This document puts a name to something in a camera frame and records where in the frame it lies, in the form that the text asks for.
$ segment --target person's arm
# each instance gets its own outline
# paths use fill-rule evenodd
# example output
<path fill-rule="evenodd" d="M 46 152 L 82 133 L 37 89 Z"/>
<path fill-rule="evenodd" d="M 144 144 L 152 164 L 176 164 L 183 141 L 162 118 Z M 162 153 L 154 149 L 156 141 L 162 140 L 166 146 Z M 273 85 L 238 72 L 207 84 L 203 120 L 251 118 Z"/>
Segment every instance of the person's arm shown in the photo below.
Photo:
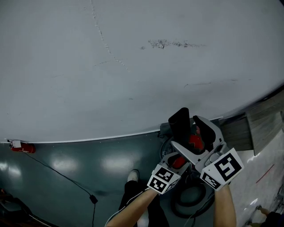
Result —
<path fill-rule="evenodd" d="M 133 227 L 158 193 L 148 189 L 117 214 L 107 227 Z"/>
<path fill-rule="evenodd" d="M 235 207 L 228 185 L 215 192 L 214 227 L 236 227 Z"/>

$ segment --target shiny floor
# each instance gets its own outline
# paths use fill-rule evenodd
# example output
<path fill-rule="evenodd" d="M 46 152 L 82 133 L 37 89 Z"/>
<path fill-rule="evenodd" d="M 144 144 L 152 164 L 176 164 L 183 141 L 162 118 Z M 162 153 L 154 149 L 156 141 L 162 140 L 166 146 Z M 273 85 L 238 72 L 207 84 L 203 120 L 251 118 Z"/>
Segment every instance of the shiny floor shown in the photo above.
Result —
<path fill-rule="evenodd" d="M 68 144 L 40 144 L 32 156 L 89 189 L 99 200 L 95 226 L 103 227 L 119 207 L 130 170 L 140 171 L 144 182 L 159 162 L 161 142 L 157 133 L 126 138 Z M 0 145 L 0 187 L 21 199 L 38 217 L 60 227 L 90 227 L 93 204 L 86 192 L 23 153 Z M 284 134 L 279 132 L 257 156 L 239 152 L 245 170 L 231 183 L 238 226 L 250 217 L 262 221 L 254 212 L 258 204 L 271 208 L 281 185 Z M 271 170 L 258 182 L 261 176 Z M 160 197 L 170 226 L 184 226 L 186 220 L 170 209 L 170 193 Z M 196 219 L 195 227 L 213 226 L 213 206 Z"/>

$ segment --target white marker cube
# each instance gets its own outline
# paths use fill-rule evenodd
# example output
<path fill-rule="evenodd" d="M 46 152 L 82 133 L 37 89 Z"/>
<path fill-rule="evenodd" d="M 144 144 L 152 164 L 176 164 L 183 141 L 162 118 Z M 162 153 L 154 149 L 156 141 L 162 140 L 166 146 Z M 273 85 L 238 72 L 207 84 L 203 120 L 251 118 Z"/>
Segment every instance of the white marker cube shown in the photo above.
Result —
<path fill-rule="evenodd" d="M 216 191 L 219 191 L 243 169 L 244 165 L 236 150 L 233 148 L 226 154 L 220 156 L 218 160 L 203 168 L 200 178 Z"/>
<path fill-rule="evenodd" d="M 172 189 L 180 178 L 180 175 L 158 164 L 152 172 L 152 176 L 148 181 L 147 186 L 160 194 L 164 194 L 168 190 Z"/>

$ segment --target person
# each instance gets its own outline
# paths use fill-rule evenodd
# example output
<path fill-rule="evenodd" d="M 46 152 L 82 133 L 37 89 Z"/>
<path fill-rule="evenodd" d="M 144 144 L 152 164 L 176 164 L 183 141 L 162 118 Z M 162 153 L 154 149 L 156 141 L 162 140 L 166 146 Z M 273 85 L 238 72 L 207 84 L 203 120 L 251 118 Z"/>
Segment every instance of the person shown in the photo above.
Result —
<path fill-rule="evenodd" d="M 141 192 L 138 179 L 138 170 L 132 170 L 127 178 L 127 183 L 125 184 L 125 193 L 122 197 L 119 210 L 122 209 L 132 197 Z M 159 194 L 151 188 L 129 203 L 106 224 L 106 227 L 137 227 L 137 221 L 146 209 L 148 209 L 149 213 L 148 227 L 169 227 L 165 213 L 160 206 Z M 228 185 L 215 192 L 214 226 L 237 226 L 235 208 Z"/>
<path fill-rule="evenodd" d="M 247 221 L 246 225 L 250 225 L 251 227 L 282 227 L 284 226 L 284 215 L 270 212 L 267 209 L 262 208 L 261 205 L 256 207 L 256 210 L 261 211 L 262 214 L 266 216 L 266 220 L 263 223 L 252 223 L 250 219 Z"/>

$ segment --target white wall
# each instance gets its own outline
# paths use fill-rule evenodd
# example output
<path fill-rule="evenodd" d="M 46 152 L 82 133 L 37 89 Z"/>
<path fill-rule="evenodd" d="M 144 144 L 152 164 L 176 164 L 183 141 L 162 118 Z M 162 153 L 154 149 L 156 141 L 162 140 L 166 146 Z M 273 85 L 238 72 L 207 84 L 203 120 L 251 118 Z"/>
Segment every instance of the white wall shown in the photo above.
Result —
<path fill-rule="evenodd" d="M 221 116 L 284 82 L 283 62 L 279 0 L 1 0 L 0 141 Z"/>

